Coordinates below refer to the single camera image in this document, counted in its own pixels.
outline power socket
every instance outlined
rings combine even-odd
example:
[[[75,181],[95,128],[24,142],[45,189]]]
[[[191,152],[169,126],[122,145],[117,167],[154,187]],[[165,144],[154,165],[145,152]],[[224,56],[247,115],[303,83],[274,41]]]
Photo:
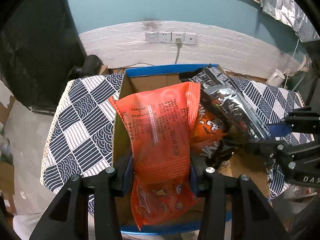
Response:
[[[181,43],[184,43],[185,33],[172,32],[172,42],[176,43],[176,39],[181,39]]]
[[[184,36],[184,43],[187,44],[196,44],[197,43],[197,34],[195,33],[186,33]]]
[[[171,42],[171,32],[159,32],[159,42]]]
[[[146,41],[149,43],[158,43],[159,42],[159,33],[158,32],[147,32]]]

